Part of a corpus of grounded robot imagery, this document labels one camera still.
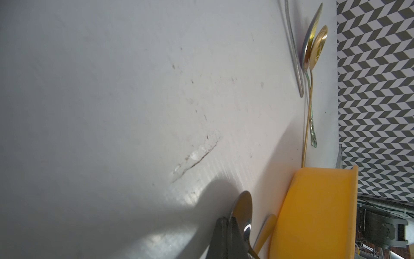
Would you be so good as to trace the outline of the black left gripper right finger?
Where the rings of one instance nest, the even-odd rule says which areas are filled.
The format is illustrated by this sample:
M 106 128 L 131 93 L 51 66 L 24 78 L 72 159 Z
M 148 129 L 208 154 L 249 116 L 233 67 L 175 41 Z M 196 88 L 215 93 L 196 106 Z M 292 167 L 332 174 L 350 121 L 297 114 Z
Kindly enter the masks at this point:
M 248 250 L 239 231 L 237 219 L 232 217 L 227 230 L 227 257 L 229 259 L 248 259 Z

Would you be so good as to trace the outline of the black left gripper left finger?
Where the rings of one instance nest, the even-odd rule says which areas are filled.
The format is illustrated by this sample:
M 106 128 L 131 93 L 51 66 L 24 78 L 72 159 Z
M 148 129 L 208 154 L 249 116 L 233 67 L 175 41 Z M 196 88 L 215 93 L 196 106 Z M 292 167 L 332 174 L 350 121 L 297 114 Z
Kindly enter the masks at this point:
M 228 219 L 217 219 L 206 259 L 227 259 L 227 225 Z

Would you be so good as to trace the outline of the black spoon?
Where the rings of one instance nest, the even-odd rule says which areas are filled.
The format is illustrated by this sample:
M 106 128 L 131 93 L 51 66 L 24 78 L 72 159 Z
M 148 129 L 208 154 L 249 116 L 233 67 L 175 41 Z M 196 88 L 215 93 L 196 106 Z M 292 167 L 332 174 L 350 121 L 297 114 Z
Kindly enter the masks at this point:
M 243 191 L 232 206 L 230 219 L 237 222 L 237 229 L 248 257 L 251 259 L 259 259 L 258 254 L 253 250 L 250 244 L 252 209 L 251 193 L 249 191 Z

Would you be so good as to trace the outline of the yellow plastic storage box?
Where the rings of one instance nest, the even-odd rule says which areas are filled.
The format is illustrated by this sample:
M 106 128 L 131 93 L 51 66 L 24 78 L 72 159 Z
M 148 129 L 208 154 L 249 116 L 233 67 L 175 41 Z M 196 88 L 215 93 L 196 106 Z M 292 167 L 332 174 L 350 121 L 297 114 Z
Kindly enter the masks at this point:
M 357 166 L 299 169 L 278 215 L 269 257 L 354 258 L 358 173 Z

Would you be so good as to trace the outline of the gold round spoon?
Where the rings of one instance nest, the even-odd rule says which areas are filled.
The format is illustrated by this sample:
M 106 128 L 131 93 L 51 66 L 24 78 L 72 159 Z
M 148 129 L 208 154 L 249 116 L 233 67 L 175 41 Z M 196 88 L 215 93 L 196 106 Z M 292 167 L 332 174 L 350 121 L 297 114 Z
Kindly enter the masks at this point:
M 304 143 L 304 149 L 303 149 L 303 157 L 302 157 L 302 167 L 305 167 L 306 165 L 306 155 L 307 155 L 307 147 L 308 147 L 308 138 L 310 136 L 310 143 L 311 146 L 317 147 L 317 137 L 314 127 L 314 117 L 313 117 L 313 107 L 312 107 L 312 97 L 313 97 L 313 70 L 320 58 L 320 55 L 322 53 L 323 47 L 326 42 L 328 34 L 328 27 L 325 25 L 322 27 L 318 35 L 315 37 L 311 51 L 310 56 L 306 58 L 307 60 L 307 68 L 305 68 L 305 76 L 308 83 L 309 88 L 309 101 L 308 101 L 308 115 L 307 115 L 307 125 L 306 125 L 306 135 L 305 135 L 305 143 Z

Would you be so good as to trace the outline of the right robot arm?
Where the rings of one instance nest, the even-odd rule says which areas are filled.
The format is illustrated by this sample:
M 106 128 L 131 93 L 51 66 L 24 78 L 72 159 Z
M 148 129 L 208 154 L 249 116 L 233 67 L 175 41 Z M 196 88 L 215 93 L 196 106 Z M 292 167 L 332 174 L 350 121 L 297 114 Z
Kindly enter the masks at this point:
M 384 249 L 413 241 L 413 221 L 357 202 L 355 195 L 290 193 L 278 217 L 265 223 L 253 252 L 270 238 L 271 259 L 369 259 L 356 241 L 357 232 Z

